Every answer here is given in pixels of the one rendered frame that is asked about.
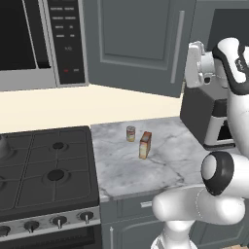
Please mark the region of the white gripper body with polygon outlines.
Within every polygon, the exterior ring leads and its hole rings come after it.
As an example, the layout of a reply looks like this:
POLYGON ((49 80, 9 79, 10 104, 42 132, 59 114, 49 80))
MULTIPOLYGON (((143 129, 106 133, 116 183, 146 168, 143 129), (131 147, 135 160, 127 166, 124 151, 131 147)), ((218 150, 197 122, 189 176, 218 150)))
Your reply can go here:
POLYGON ((201 57, 205 55, 204 46, 200 41, 189 44, 185 67, 185 81, 188 88, 199 88, 203 85, 201 57))

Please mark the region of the dark gas stove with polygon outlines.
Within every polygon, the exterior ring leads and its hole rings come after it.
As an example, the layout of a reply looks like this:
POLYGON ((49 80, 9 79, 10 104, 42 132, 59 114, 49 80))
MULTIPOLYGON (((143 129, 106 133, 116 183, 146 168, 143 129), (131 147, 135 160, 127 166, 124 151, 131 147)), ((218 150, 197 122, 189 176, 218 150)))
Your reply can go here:
POLYGON ((0 249, 102 249, 99 191, 90 129, 0 135, 0 249), (80 214, 90 211, 86 224, 80 214), (59 229, 57 216, 67 222, 59 229), (37 221, 33 233, 24 228, 37 221))

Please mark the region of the yellow red tin can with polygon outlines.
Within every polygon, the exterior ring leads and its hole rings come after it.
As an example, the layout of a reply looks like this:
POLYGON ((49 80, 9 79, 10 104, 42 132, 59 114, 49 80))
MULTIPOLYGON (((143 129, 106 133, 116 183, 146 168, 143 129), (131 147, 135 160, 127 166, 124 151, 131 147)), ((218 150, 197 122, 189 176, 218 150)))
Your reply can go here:
POLYGON ((128 142, 133 142, 135 140, 135 127, 132 125, 129 125, 126 128, 126 140, 128 142))

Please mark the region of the orange carton box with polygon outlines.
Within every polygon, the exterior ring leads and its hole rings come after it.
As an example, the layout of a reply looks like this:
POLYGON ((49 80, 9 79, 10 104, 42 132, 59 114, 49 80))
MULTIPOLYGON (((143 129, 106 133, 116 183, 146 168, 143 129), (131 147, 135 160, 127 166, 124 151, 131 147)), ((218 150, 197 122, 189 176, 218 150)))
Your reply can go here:
POLYGON ((139 158, 145 160, 151 149, 152 133, 145 131, 140 139, 139 158))

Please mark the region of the grey drawer front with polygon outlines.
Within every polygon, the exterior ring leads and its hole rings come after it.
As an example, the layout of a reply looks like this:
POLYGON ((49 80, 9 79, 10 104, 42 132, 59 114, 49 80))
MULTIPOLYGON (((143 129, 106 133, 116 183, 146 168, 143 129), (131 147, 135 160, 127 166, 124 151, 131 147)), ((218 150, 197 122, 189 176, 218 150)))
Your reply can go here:
POLYGON ((117 201, 119 218, 136 218, 153 216, 152 207, 141 208, 140 202, 152 201, 154 195, 135 196, 117 201))

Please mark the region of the silver black microwave oven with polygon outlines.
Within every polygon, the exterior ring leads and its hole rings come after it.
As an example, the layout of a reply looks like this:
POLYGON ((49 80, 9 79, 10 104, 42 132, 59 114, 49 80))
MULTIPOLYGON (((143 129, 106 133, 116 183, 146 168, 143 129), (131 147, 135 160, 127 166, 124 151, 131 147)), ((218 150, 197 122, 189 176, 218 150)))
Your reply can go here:
POLYGON ((79 0, 0 0, 0 91, 86 86, 79 0))

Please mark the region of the grey base cupboard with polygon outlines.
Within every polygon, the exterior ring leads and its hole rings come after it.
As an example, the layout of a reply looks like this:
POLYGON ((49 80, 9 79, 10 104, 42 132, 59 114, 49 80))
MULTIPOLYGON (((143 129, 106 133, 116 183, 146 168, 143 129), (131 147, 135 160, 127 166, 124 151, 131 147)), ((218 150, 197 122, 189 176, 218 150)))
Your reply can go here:
POLYGON ((190 239, 198 249, 222 249, 243 245, 248 234, 249 225, 245 221, 231 226, 195 222, 190 231, 190 239))

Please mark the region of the grey base cupboard door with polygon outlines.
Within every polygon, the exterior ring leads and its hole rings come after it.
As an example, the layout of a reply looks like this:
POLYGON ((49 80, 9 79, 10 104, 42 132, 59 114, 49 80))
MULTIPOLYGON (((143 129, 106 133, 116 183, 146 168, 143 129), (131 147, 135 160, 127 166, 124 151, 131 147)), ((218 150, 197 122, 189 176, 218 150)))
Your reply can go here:
POLYGON ((163 229, 152 216, 102 225, 102 248, 110 248, 110 227, 114 229, 114 249, 151 249, 163 229))

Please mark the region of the grey wall cupboard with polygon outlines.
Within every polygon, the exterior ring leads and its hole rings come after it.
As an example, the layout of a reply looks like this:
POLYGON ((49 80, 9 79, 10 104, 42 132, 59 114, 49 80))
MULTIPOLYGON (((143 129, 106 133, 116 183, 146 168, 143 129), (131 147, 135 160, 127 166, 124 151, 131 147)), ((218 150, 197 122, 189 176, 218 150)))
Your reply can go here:
POLYGON ((211 52, 229 37, 249 46, 249 0, 197 0, 190 41, 211 52))

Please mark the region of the grey wall cupboard door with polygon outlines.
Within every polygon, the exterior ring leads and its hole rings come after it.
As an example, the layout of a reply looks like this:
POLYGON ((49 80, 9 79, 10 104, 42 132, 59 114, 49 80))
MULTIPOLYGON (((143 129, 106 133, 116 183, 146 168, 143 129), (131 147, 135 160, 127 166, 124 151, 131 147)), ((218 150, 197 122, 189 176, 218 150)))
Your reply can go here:
POLYGON ((178 97, 196 0, 83 0, 89 81, 178 97), (170 83, 179 11, 185 11, 175 84, 170 83))

